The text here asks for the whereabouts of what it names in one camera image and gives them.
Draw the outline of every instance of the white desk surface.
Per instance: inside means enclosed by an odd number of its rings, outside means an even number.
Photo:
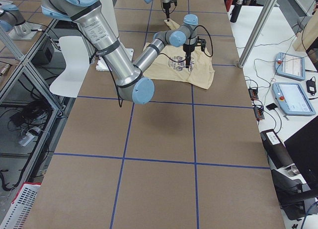
[[[231,28],[233,31],[233,35],[235,37],[235,42],[238,48],[239,56],[242,54],[244,50],[244,48],[240,48],[240,47],[244,47],[246,45],[249,39],[249,36],[255,26],[255,23],[259,17],[259,14],[261,13],[261,10],[262,10],[262,7],[259,7],[259,6],[242,6],[237,22],[231,23]],[[278,7],[274,7],[255,45],[280,43],[284,40],[288,40],[292,36],[294,36],[294,32],[291,29],[290,25],[288,24],[287,20],[285,19],[283,13]],[[291,45],[294,40],[295,40],[295,37],[279,45],[267,45],[267,46],[254,47],[243,67],[244,75],[256,81],[258,83],[258,86],[268,87],[269,84],[267,82],[265,82],[264,80],[256,76],[256,71],[253,67],[254,60],[262,59],[266,61],[274,61],[276,54],[278,52],[287,52],[289,54],[302,56],[302,57],[307,56],[305,52],[296,52],[294,50],[294,48]],[[275,74],[274,63],[267,63],[264,61],[257,60],[255,61],[255,66],[256,66],[258,75],[269,82],[271,81],[271,78],[274,77],[276,79],[276,82],[299,82],[301,83],[305,91],[307,89],[305,80],[296,81],[290,78],[274,75]],[[312,71],[315,70],[309,57],[305,58],[305,68],[306,70],[312,70]],[[310,79],[313,76],[316,76],[316,78],[318,79],[318,74],[306,72],[306,80]],[[270,88],[269,91],[268,91],[268,88],[260,88],[258,90],[258,96],[261,102],[264,104],[264,106],[275,102],[272,88]],[[318,99],[312,100],[311,103],[313,107],[315,108],[316,112],[318,112]],[[277,109],[277,112],[279,113],[280,118],[282,119],[282,129],[278,133],[278,136],[282,141],[285,141],[286,139],[288,139],[296,131],[298,131],[310,120],[312,120],[314,117],[317,116],[317,115],[288,116],[287,117],[288,120],[287,120],[284,117],[284,113],[280,109]],[[277,122],[276,131],[278,131],[280,126],[280,120],[276,112],[270,111],[270,114],[275,118]],[[262,120],[259,122],[258,127],[260,132],[264,130],[272,129],[275,126],[274,120],[270,116],[268,116],[266,113],[264,114],[264,116],[265,116],[265,120]],[[293,224],[299,224],[299,228],[300,228],[302,221],[300,222],[297,222],[296,220],[290,221],[283,211],[282,211],[282,214],[283,214],[285,226],[287,229],[290,229]],[[309,216],[306,219],[304,229],[317,229],[317,225],[318,225],[318,215]]]

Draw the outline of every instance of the beige cloth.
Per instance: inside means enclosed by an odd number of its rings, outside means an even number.
[[[177,23],[170,19],[165,23],[170,29],[179,27]],[[167,54],[175,61],[181,61],[185,58],[185,53],[181,47],[166,46],[162,53]],[[150,79],[183,81],[191,83],[195,86],[209,89],[212,84],[214,70],[212,68],[211,58],[201,52],[200,47],[196,47],[191,53],[190,67],[185,67],[185,61],[175,63],[165,55],[159,55],[150,67],[144,72],[144,76]]]

